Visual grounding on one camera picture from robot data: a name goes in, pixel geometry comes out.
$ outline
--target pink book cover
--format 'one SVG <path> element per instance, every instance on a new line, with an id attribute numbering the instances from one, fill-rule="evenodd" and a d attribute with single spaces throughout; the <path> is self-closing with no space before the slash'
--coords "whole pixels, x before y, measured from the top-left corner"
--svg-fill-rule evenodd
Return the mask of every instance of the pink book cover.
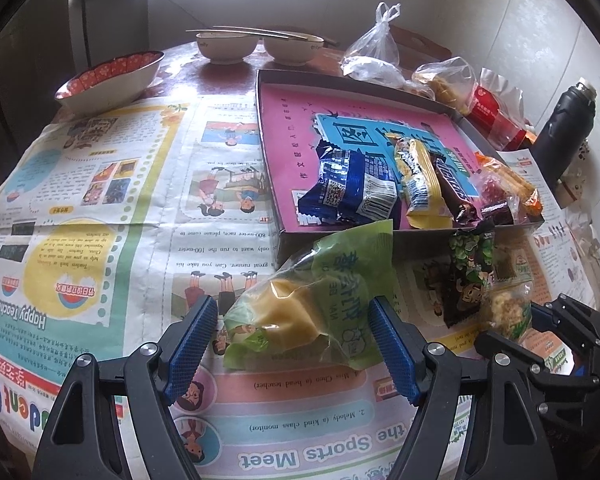
<path id="1" fill-rule="evenodd" d="M 315 147 L 320 135 L 314 129 L 316 114 L 397 122 L 417 129 L 422 129 L 425 123 L 440 143 L 458 156 L 470 174 L 478 169 L 474 152 L 446 115 L 263 84 L 260 88 L 262 143 L 281 228 L 286 232 L 337 229 L 332 225 L 300 225 L 294 204 L 292 192 L 309 190 L 318 179 L 319 160 Z M 403 204 L 400 230 L 411 229 L 405 213 L 406 205 Z"/>

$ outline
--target yellow circle on newspaper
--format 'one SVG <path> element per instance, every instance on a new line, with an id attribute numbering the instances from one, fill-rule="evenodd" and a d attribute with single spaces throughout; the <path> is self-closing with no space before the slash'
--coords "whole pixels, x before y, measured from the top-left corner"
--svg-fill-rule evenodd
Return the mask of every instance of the yellow circle on newspaper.
<path id="1" fill-rule="evenodd" d="M 72 219 L 53 228 L 33 250 L 24 293 L 50 317 L 73 317 L 98 303 L 114 232 L 102 222 Z"/>

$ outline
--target silver screw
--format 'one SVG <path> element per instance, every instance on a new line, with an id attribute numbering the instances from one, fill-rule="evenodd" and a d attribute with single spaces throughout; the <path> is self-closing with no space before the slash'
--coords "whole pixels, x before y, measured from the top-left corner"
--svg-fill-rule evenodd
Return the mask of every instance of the silver screw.
<path id="1" fill-rule="evenodd" d="M 153 355 L 158 351 L 158 345 L 156 343 L 144 343 L 140 347 L 140 353 L 142 355 Z"/>
<path id="2" fill-rule="evenodd" d="M 500 366 L 509 366 L 511 362 L 511 359 L 506 354 L 496 354 L 495 360 Z"/>
<path id="3" fill-rule="evenodd" d="M 91 364 L 91 356 L 89 354 L 78 355 L 78 358 L 75 360 L 75 363 L 79 367 L 85 367 Z"/>
<path id="4" fill-rule="evenodd" d="M 429 345 L 427 345 L 427 351 L 433 355 L 442 355 L 445 353 L 445 347 L 440 343 L 429 343 Z"/>

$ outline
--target red patterned bowl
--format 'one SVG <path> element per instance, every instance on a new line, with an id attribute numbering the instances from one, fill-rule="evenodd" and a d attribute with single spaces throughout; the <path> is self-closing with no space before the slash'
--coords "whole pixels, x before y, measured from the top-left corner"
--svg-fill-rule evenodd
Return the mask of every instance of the red patterned bowl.
<path id="1" fill-rule="evenodd" d="M 56 101 L 81 117 L 129 104 L 154 80 L 163 57 L 150 50 L 100 63 L 63 84 Z"/>

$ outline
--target blue snack package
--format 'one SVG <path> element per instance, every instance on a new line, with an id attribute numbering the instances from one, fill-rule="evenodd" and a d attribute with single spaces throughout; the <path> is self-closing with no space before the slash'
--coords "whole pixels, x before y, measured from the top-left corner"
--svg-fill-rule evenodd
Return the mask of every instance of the blue snack package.
<path id="1" fill-rule="evenodd" d="M 318 182 L 298 199 L 298 211 L 325 222 L 368 224 L 393 219 L 400 227 L 401 200 L 394 172 L 384 158 L 364 155 L 321 140 Z"/>

